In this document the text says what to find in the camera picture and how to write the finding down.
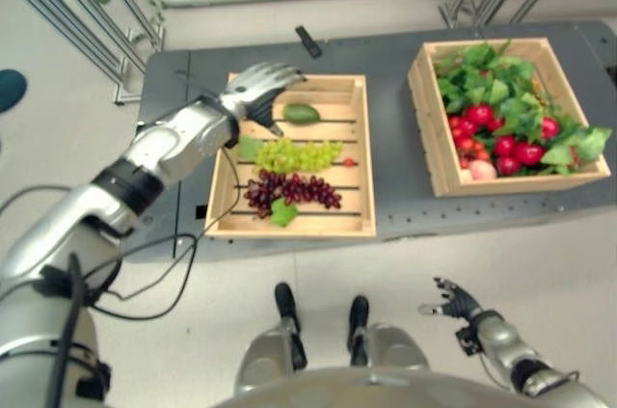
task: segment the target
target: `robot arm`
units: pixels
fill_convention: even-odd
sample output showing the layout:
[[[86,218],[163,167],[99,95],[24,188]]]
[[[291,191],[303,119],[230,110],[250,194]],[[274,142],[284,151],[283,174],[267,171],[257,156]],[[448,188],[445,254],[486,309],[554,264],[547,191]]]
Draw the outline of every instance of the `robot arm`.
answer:
[[[435,278],[446,302],[423,305],[422,314],[463,318],[468,326],[456,333],[467,355],[487,356],[508,388],[562,408],[608,408],[602,399],[577,381],[577,373],[562,373],[533,347],[524,342],[516,328],[494,310],[484,311],[464,289],[444,278]]]
[[[69,281],[74,276],[68,273],[77,269],[86,274],[83,286],[90,296],[84,305],[95,302],[120,269],[119,261],[110,261],[118,254],[120,238],[131,233],[144,210],[205,157],[221,146],[234,146],[240,121],[253,120],[281,134],[272,119],[272,103],[302,80],[299,70],[285,64],[262,63],[245,70],[219,97],[199,98],[168,122],[143,130],[119,160],[72,190],[13,245],[0,265],[3,407],[101,406],[110,369],[98,360],[88,309],[78,305],[75,312],[75,286]],[[105,262],[110,263],[106,268],[87,274]],[[60,379],[64,396],[59,396],[52,387],[58,382],[62,359],[57,356],[72,315]]]

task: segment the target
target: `wire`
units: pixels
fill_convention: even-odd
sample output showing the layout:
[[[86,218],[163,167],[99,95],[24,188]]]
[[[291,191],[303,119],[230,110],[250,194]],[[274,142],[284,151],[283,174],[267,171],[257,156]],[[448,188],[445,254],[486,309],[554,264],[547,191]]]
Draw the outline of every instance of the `wire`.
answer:
[[[504,391],[509,391],[510,388],[504,384],[501,384],[499,381],[496,380],[496,378],[491,374],[491,372],[489,371],[489,367],[486,364],[486,361],[484,360],[484,355],[482,353],[480,353],[480,363],[482,364],[482,367],[484,368],[484,372],[486,372],[486,375],[489,376],[489,379],[491,379],[491,381],[493,381],[493,383],[495,385],[497,385],[498,387],[500,387],[501,389],[503,389]]]
[[[56,353],[54,367],[49,378],[47,401],[45,403],[47,408],[60,408],[67,371],[68,352],[72,346],[77,318],[84,304],[84,296],[86,294],[86,286],[84,284],[84,277],[81,274],[79,258],[73,253],[68,256],[68,274],[70,276],[70,309],[68,310],[65,327],[58,340],[58,352]]]
[[[216,217],[214,220],[212,220],[202,231],[200,234],[198,234],[197,236],[194,236],[193,234],[176,234],[174,236],[166,236],[165,238],[161,238],[155,241],[151,241],[147,244],[143,244],[141,246],[135,247],[133,249],[131,249],[130,251],[126,251],[118,256],[115,256],[113,258],[110,258],[108,260],[106,260],[103,263],[100,263],[98,266],[96,266],[95,268],[93,268],[90,272],[88,272],[85,275],[85,279],[87,279],[88,277],[92,276],[94,273],[96,273],[97,271],[99,271],[100,269],[104,268],[105,266],[107,266],[108,264],[111,263],[115,263],[117,261],[119,261],[122,258],[126,258],[129,256],[132,256],[133,254],[136,254],[138,252],[141,252],[142,250],[146,249],[147,247],[151,247],[153,245],[159,244],[160,242],[164,242],[166,240],[170,240],[170,239],[178,239],[180,237],[191,237],[193,239],[193,243],[186,248],[186,250],[180,254],[180,256],[178,258],[175,259],[175,261],[172,263],[172,265],[170,265],[167,270],[165,270],[165,272],[155,281],[153,281],[152,283],[148,284],[147,286],[141,287],[139,289],[137,289],[134,292],[131,292],[130,294],[126,295],[126,296],[122,296],[121,294],[119,294],[116,291],[110,291],[109,293],[111,295],[114,295],[118,298],[120,298],[120,300],[125,301],[125,300],[130,300],[144,292],[146,292],[147,290],[152,289],[153,287],[157,286],[158,284],[160,284],[166,277],[167,275],[182,261],[183,258],[185,258],[187,256],[187,254],[189,252],[191,252],[191,257],[189,258],[188,261],[188,265],[186,267],[186,272],[184,274],[184,279],[182,280],[182,285],[180,286],[180,289],[178,291],[178,294],[176,295],[174,301],[172,302],[172,304],[163,312],[160,313],[156,313],[156,314],[152,314],[152,315],[146,315],[146,316],[131,316],[131,315],[126,315],[126,314],[121,314],[121,313],[116,313],[107,309],[103,309],[102,307],[96,306],[96,305],[92,305],[92,308],[100,313],[112,316],[114,318],[120,318],[120,319],[125,319],[125,320],[129,320],[129,321],[147,321],[147,320],[152,320],[152,319],[156,319],[156,318],[160,318],[162,316],[165,316],[166,314],[168,314],[169,312],[171,312],[175,306],[178,304],[178,302],[180,301],[180,299],[182,298],[182,295],[184,293],[184,290],[186,288],[186,285],[188,283],[190,274],[191,274],[191,269],[193,268],[193,263],[195,260],[195,256],[197,254],[197,247],[199,242],[201,241],[201,239],[203,238],[203,236],[208,232],[208,230],[210,230],[210,228],[212,228],[212,226],[214,226],[214,224],[218,223],[223,217],[225,217],[226,215],[228,215],[240,202],[240,177],[238,176],[238,172],[235,168],[235,166],[233,165],[233,161],[231,160],[231,157],[228,154],[228,151],[225,148],[222,148],[223,151],[223,155],[225,156],[226,160],[228,161],[228,164],[231,167],[231,170],[233,171],[233,177],[235,179],[235,187],[236,187],[236,195],[235,195],[235,200],[233,201],[233,203],[229,206],[229,208],[227,210],[225,210],[221,215],[219,215],[218,217]]]
[[[9,208],[11,205],[13,205],[13,203],[15,201],[17,201],[18,199],[22,198],[23,196],[25,196],[28,193],[32,193],[35,191],[64,191],[64,192],[68,192],[70,191],[70,186],[63,186],[60,184],[35,184],[34,186],[27,186],[25,188],[20,189],[19,191],[17,191],[16,193],[13,193],[11,196],[9,196],[8,199],[6,199],[2,205],[0,205],[0,216],[2,216],[2,213]]]

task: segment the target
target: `white floor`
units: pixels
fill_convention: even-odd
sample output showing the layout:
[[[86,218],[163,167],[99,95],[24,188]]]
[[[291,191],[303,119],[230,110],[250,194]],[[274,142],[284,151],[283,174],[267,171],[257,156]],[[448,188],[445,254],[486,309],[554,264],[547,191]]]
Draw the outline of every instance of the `white floor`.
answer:
[[[437,5],[450,0],[307,0],[167,14],[168,49],[294,40],[305,24],[319,39],[443,27]],[[500,20],[507,20],[509,3]],[[22,186],[91,178],[129,142],[137,106],[113,106],[113,87],[19,0],[0,0],[0,68],[17,68],[29,90],[0,116],[0,200]],[[530,20],[602,18],[617,26],[617,0],[542,0]],[[55,200],[32,196],[0,220],[11,242]],[[500,310],[563,370],[617,404],[617,211],[533,228],[478,232],[389,245],[288,253],[196,264],[186,295],[152,323],[96,317],[101,355],[112,364],[110,406],[204,407],[231,395],[251,338],[276,321],[272,289],[288,281],[304,322],[309,368],[344,364],[346,314],[362,292],[372,318],[407,329],[435,370],[483,382],[453,333],[462,323],[422,317],[444,275]],[[130,290],[165,265],[126,264],[118,288]],[[179,275],[124,309],[155,311]]]

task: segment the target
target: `robot forearm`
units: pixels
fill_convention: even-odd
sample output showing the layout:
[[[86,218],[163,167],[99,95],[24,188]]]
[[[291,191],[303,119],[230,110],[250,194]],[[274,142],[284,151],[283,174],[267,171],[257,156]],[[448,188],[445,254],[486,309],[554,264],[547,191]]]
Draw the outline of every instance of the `robot forearm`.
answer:
[[[449,280],[435,279],[447,302],[420,307],[423,314],[464,318],[469,326],[456,333],[468,355],[484,353],[512,392],[545,401],[560,408],[608,408],[602,399],[577,381],[576,372],[553,369],[517,329],[493,311],[483,311],[464,289]]]

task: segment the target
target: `table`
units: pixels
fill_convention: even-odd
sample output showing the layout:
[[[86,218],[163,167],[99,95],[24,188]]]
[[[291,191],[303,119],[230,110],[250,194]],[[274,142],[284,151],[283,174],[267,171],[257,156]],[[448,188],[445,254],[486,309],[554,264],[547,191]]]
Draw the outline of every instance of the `table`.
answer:
[[[426,41],[547,37],[589,122],[617,130],[617,93],[604,71],[617,65],[617,40],[606,25],[598,21],[559,22],[490,26],[481,30],[482,33],[475,29],[456,29],[319,41],[323,56],[318,59],[312,59],[299,41],[156,53],[148,61],[139,120],[151,121],[199,94],[197,88],[178,81],[174,73],[179,69],[190,72],[200,84],[216,92],[225,87],[229,72],[260,61],[283,61],[308,73],[363,73],[368,87],[377,217],[374,242],[544,223],[616,205],[615,133],[604,153],[611,178],[561,192],[445,199],[433,196],[406,80],[407,70]],[[142,226],[124,241],[122,248],[174,233],[201,232],[213,161],[213,158],[204,160],[193,174],[150,207],[141,218]],[[198,258],[263,256],[358,242],[371,241],[240,240],[206,236],[200,243]],[[145,249],[135,259],[168,258],[175,255],[175,250],[170,241]]]

